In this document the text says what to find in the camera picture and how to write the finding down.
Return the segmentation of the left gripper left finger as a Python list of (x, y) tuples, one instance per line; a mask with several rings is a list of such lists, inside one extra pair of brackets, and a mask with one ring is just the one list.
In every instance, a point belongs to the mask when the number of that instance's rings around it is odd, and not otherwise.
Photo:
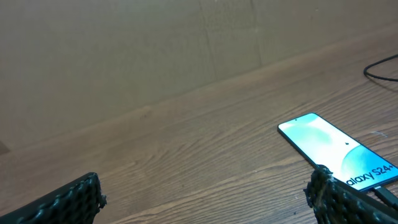
[(106, 204), (97, 173), (89, 172), (1, 216), (1, 224), (92, 224)]

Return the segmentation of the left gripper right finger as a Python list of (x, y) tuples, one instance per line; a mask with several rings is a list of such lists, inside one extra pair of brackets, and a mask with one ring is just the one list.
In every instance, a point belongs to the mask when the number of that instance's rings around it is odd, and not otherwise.
[(315, 168), (303, 191), (318, 223), (397, 224), (397, 196), (378, 186), (375, 200), (334, 178), (324, 165)]

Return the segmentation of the Samsung Galaxy smartphone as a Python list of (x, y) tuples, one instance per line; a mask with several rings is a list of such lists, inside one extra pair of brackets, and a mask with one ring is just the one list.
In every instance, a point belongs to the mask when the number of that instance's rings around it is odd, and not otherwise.
[(367, 191), (397, 180), (397, 166), (317, 115), (281, 123), (278, 132), (313, 166), (326, 166), (334, 178)]

